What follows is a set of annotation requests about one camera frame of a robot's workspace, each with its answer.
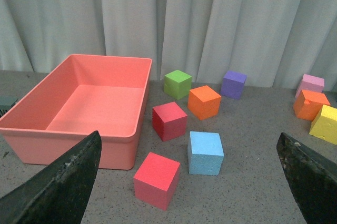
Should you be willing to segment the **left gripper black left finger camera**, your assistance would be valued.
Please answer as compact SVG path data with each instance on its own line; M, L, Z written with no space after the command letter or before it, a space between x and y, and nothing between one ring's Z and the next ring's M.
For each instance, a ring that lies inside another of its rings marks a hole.
M81 223L102 150L98 131L1 198L1 223Z

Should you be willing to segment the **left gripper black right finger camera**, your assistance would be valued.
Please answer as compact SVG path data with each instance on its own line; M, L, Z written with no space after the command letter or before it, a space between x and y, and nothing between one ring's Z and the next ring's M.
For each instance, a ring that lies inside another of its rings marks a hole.
M276 150L305 221L336 223L336 163L286 133Z

